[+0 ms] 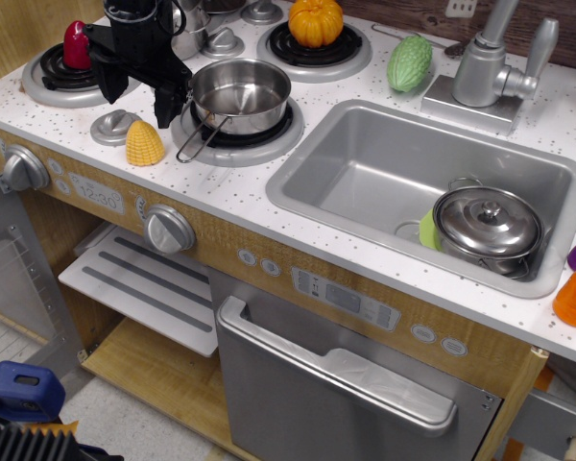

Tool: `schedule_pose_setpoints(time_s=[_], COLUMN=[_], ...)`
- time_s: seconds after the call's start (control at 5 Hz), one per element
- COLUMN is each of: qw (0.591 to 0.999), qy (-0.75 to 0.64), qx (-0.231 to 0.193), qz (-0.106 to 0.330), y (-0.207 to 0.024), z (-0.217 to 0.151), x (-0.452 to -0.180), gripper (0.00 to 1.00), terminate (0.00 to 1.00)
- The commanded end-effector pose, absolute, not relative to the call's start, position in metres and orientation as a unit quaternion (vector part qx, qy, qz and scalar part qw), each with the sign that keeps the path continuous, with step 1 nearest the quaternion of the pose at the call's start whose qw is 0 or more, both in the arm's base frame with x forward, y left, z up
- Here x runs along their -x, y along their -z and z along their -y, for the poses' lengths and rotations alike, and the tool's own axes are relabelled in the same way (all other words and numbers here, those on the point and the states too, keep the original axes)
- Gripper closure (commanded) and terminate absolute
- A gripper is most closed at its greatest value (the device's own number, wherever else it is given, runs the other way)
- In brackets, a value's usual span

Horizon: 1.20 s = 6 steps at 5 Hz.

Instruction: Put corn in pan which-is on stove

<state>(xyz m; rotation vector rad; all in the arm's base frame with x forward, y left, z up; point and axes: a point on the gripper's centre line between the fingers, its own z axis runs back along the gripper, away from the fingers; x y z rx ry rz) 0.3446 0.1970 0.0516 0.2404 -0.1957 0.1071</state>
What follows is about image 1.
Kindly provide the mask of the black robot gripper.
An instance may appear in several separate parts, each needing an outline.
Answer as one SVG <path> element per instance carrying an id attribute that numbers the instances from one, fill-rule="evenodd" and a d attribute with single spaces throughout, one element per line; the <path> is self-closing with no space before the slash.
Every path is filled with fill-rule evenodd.
<path id="1" fill-rule="evenodd" d="M 91 69 L 105 99 L 115 103 L 135 79 L 155 90 L 157 126 L 167 129 L 190 101 L 189 68 L 172 48 L 174 1 L 106 1 L 109 24 L 87 24 Z"/>

